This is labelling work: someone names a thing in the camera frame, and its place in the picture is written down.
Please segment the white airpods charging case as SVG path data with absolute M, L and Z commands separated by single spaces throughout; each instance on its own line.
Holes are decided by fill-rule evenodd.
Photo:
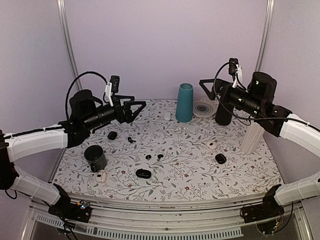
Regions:
M 217 145 L 216 145 L 216 143 L 214 141 L 207 141 L 206 142 L 206 146 L 210 150 L 215 150 L 217 148 Z

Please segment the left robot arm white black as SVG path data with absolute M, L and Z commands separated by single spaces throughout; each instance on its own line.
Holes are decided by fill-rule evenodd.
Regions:
M 131 123 L 146 106 L 134 96 L 113 94 L 107 103 L 89 89 L 78 91 L 69 100 L 68 120 L 22 133 L 0 135 L 0 188 L 14 190 L 53 205 L 63 216 L 74 213 L 69 196 L 56 184 L 46 183 L 16 167 L 14 162 L 30 155 L 81 145 L 92 133 L 116 120 Z

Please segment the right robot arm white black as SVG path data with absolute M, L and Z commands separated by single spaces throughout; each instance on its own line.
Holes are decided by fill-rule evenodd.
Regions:
M 248 90 L 241 89 L 235 82 L 218 78 L 202 79 L 199 85 L 210 100 L 218 100 L 228 118 L 233 116 L 234 108 L 244 111 L 266 132 L 291 141 L 316 156 L 320 155 L 320 130 L 289 109 L 273 104 L 277 81 L 270 75 L 254 72 Z M 262 218 L 269 218 L 290 202 L 319 194 L 320 174 L 317 172 L 292 183 L 273 186 L 263 197 L 258 213 Z

